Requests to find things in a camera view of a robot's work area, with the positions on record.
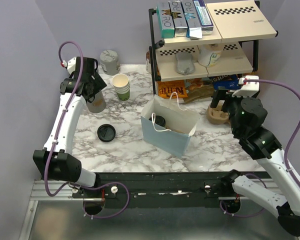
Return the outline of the blue white paper bag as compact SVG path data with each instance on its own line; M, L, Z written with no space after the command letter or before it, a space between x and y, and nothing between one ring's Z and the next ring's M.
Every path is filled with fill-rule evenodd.
M165 127L155 124L154 116L165 118ZM200 115L196 111L180 107L178 98L165 99L154 95L142 109L140 119L143 139L146 142L181 158L196 131ZM166 128L181 130L188 134Z

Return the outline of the black plastic cup lid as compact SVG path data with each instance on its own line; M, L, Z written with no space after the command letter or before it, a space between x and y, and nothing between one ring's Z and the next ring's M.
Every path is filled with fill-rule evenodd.
M161 126L163 128L166 127L166 120L164 117L160 116L160 115L155 115L153 117L154 123L158 126Z

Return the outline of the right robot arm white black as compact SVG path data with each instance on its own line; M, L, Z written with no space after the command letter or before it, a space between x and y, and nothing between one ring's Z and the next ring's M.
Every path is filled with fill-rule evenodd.
M221 111L228 114L231 132L242 149L261 165L281 190L281 194L254 183L237 170L223 177L220 191L231 196L243 195L276 217L289 234L300 237L300 175L286 159L285 150L275 135L263 127L268 114L257 90L236 91L219 87L215 90L211 108L224 103Z

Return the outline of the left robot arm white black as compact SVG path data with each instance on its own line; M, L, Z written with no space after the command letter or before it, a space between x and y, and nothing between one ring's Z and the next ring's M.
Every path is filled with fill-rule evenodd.
M67 63L69 77L60 84L60 103L52 131L41 150L32 159L42 177L84 186L91 198L101 191L98 175L82 167L72 155L73 140L79 117L88 102L106 87L98 74L98 61L89 57L74 57Z

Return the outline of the blue doritos bag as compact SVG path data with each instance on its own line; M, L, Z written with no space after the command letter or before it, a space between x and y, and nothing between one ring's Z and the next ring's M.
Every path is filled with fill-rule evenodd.
M209 80L212 82L215 90L217 90L219 87L224 87L228 90L238 90L241 88L237 74L210 76Z

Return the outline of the grey marbled canister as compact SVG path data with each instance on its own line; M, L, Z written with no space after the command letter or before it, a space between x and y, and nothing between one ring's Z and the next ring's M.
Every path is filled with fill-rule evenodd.
M100 54L99 63L107 75L114 76L120 72L119 56L113 50L104 50Z

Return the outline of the grey straw holder cup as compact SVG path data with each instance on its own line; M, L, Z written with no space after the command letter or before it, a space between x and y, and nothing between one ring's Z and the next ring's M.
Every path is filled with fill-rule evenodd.
M87 101L86 106L91 113L101 113L106 108L106 101L102 91L98 92L90 101Z

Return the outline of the stack of green paper cups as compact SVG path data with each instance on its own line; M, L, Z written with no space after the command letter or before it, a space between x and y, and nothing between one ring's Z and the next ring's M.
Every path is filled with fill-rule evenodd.
M112 78L111 84L121 101L127 101L130 98L130 80L125 74L117 74Z

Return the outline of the olive brown snack bag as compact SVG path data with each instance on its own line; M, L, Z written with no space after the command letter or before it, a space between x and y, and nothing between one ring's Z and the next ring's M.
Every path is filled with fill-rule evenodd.
M211 98L214 95L213 81L208 77L184 80L187 97L183 98L185 104L195 100Z

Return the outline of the yellow snack bag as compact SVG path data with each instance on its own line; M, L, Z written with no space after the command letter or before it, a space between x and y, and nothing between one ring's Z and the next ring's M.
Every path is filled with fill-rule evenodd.
M245 76L258 76L257 72L245 73Z

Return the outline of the toilet paper roll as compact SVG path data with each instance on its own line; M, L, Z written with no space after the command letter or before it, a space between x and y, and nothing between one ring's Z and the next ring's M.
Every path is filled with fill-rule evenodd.
M220 43L215 44L205 44L198 47L199 54L197 61L200 65L208 68L217 64L223 49L224 45Z

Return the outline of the grey sponge pouch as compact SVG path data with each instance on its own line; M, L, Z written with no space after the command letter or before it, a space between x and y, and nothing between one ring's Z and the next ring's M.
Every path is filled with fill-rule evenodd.
M192 54L189 52L178 52L175 55L176 71L182 75L189 75L195 72L195 65Z

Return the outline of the orange kettle chips bag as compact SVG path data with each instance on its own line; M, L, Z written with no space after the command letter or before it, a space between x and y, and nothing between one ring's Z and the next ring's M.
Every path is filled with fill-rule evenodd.
M187 98L187 90L184 80L157 81L157 94L164 99L169 99L173 93L179 98Z

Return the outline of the silver blue toothpaste box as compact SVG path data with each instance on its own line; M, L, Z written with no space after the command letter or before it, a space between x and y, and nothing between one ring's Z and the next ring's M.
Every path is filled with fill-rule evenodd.
M186 37L191 40L201 39L203 37L202 27L194 2L192 0L182 0L181 5L188 26Z

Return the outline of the black and cream shelf rack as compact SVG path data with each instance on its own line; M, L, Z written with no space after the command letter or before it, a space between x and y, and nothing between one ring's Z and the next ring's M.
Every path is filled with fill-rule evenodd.
M149 48L153 88L255 72L259 40L278 35L256 0L162 2L149 15L158 17L161 31Z

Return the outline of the blue white toothpaste box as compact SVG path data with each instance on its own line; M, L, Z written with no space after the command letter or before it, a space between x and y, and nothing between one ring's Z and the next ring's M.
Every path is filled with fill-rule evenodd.
M207 6L203 0L194 0L193 1L197 16L201 25L202 34L204 36L209 36L213 33L214 24L209 15Z

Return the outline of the teal toothpaste box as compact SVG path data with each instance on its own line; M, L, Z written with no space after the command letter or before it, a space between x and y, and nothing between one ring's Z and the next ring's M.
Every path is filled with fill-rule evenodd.
M171 9L168 1L158 2L156 5L156 14L158 18L161 37L163 39L172 39L175 37L175 26L171 15Z

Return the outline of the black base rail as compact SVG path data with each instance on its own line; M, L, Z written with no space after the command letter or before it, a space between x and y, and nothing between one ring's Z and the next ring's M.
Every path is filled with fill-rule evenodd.
M216 208L219 198L233 197L232 183L242 173L229 172L109 172L100 173L91 191L80 189L72 196L86 201L105 198L105 207L128 208Z

